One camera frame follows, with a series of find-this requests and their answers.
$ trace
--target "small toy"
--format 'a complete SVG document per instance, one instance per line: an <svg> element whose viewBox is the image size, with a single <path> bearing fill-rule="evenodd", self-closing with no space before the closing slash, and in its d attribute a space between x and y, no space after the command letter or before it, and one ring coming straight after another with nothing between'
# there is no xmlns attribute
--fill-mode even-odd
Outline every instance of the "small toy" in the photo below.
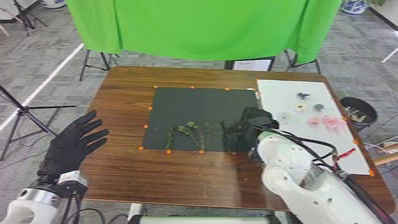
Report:
<svg viewBox="0 0 398 224"><path fill-rule="evenodd" d="M295 106L295 111L304 111L305 110L305 104L298 104L297 106Z"/></svg>
<svg viewBox="0 0 398 224"><path fill-rule="evenodd" d="M323 104L316 104L316 105L314 105L314 110L320 112L323 109L325 109Z"/></svg>
<svg viewBox="0 0 398 224"><path fill-rule="evenodd" d="M321 123L325 124L327 128L337 128L344 125L344 121L339 118L330 118L323 116Z"/></svg>
<svg viewBox="0 0 398 224"><path fill-rule="evenodd" d="M311 94L307 93L297 93L297 96L302 100L305 100L305 98L311 96Z"/></svg>
<svg viewBox="0 0 398 224"><path fill-rule="evenodd" d="M309 124L320 124L320 118L318 117L311 117L307 120Z"/></svg>

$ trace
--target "wooden table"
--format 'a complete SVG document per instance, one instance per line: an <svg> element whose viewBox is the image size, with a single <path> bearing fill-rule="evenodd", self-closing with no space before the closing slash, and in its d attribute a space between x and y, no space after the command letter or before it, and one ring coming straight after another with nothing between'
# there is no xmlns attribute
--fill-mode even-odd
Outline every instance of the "wooden table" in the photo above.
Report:
<svg viewBox="0 0 398 224"><path fill-rule="evenodd" d="M112 69L90 105L110 129L110 137L106 146L83 164L89 199L288 210L279 196L261 184L261 164L247 161L245 154L206 152L199 155L192 151L172 151L167 155L165 150L138 150L154 86L245 89L256 88L256 79L325 82L332 92L318 74L154 67ZM391 213L394 201L362 145L360 149L375 176L357 176L357 182Z"/></svg>

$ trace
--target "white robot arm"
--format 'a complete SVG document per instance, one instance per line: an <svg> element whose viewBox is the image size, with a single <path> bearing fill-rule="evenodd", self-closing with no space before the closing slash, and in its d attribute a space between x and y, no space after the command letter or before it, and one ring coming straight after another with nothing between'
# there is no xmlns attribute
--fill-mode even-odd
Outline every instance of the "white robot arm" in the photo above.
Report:
<svg viewBox="0 0 398 224"><path fill-rule="evenodd" d="M257 155L266 164L263 184L282 197L302 223L394 223L392 219L378 219L339 176L316 168L314 157L277 132L259 135Z"/></svg>

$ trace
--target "orange dot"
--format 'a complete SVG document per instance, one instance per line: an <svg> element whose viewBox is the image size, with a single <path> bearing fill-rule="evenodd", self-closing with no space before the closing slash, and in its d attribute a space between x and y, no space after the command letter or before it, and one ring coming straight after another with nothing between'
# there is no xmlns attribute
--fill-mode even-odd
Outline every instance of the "orange dot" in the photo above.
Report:
<svg viewBox="0 0 398 224"><path fill-rule="evenodd" d="M375 177L376 174L375 174L375 170L369 170L369 176Z"/></svg>

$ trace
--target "small object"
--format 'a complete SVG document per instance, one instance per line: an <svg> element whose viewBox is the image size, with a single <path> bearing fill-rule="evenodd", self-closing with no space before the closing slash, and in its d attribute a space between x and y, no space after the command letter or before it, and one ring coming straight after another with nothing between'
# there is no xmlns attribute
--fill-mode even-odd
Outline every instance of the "small object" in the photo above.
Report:
<svg viewBox="0 0 398 224"><path fill-rule="evenodd" d="M311 96L311 94L307 93L297 93L297 96L302 100L305 100L305 98Z"/></svg>
<svg viewBox="0 0 398 224"><path fill-rule="evenodd" d="M373 177L375 175L375 170L369 170L369 176Z"/></svg>
<svg viewBox="0 0 398 224"><path fill-rule="evenodd" d="M325 106L321 104L314 105L314 110L320 112L325 109Z"/></svg>
<svg viewBox="0 0 398 224"><path fill-rule="evenodd" d="M320 118L318 117L311 117L307 120L309 124L320 124Z"/></svg>
<svg viewBox="0 0 398 224"><path fill-rule="evenodd" d="M355 150L357 150L357 149L352 148L350 151L344 152L344 153L339 155L339 159L346 158L346 157L352 155L352 153L355 152Z"/></svg>
<svg viewBox="0 0 398 224"><path fill-rule="evenodd" d="M368 116L364 115L362 117L359 117L357 115L352 114L350 117L352 117L352 121L360 123L360 122L364 122L364 119Z"/></svg>
<svg viewBox="0 0 398 224"><path fill-rule="evenodd" d="M330 118L329 116L323 116L321 123L325 124L327 128L337 128L344 125L341 118Z"/></svg>
<svg viewBox="0 0 398 224"><path fill-rule="evenodd" d="M298 104L297 107L295 107L295 111L300 112L300 111L304 111L304 110L305 110L305 104Z"/></svg>

